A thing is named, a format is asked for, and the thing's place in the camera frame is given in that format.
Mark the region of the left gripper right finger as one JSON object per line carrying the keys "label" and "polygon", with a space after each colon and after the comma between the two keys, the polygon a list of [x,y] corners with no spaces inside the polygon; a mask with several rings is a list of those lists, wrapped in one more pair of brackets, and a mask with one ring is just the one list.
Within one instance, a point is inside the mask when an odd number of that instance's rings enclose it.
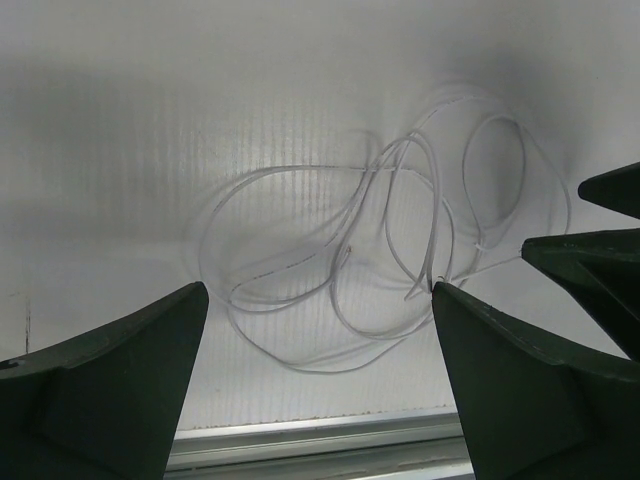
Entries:
{"label": "left gripper right finger", "polygon": [[639,365],[436,284],[435,325],[479,479],[636,479]]}

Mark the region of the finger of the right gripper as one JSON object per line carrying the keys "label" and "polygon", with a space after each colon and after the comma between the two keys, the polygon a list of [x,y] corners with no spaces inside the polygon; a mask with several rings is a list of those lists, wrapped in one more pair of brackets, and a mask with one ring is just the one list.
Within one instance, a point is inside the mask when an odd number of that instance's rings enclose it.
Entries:
{"label": "finger of the right gripper", "polygon": [[585,201],[632,218],[639,217],[640,165],[634,163],[583,181],[578,196]]}
{"label": "finger of the right gripper", "polygon": [[613,342],[639,360],[639,231],[527,239],[521,257],[563,288]]}

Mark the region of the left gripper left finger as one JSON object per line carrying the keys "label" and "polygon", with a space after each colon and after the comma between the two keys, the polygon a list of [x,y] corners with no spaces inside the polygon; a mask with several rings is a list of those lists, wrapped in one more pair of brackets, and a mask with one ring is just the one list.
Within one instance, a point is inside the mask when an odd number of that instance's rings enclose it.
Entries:
{"label": "left gripper left finger", "polygon": [[194,282],[2,361],[2,478],[162,478],[208,305],[206,287]]}

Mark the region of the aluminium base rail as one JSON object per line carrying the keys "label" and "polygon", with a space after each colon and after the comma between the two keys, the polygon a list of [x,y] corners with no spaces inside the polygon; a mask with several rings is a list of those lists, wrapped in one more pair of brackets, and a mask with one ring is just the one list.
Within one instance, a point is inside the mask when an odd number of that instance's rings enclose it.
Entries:
{"label": "aluminium base rail", "polygon": [[415,410],[180,431],[168,479],[471,479],[458,415]]}

